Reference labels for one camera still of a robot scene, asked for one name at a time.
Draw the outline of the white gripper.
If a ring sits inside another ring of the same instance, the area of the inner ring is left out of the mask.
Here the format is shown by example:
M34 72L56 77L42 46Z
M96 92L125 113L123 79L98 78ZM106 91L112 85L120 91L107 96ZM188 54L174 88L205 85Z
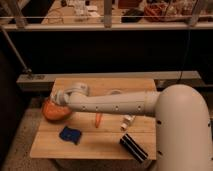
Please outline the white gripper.
M52 93L51 96L50 96L50 99L55 104L62 104L64 102L63 91L58 90L58 91Z

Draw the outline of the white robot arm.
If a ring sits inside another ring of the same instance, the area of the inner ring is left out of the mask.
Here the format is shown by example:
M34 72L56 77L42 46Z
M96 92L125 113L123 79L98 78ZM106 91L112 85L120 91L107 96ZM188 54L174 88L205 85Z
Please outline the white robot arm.
M194 88L176 84L161 92L141 91L90 96L76 83L51 94L51 100L78 112L149 115L156 118L156 171L213 171L209 110Z

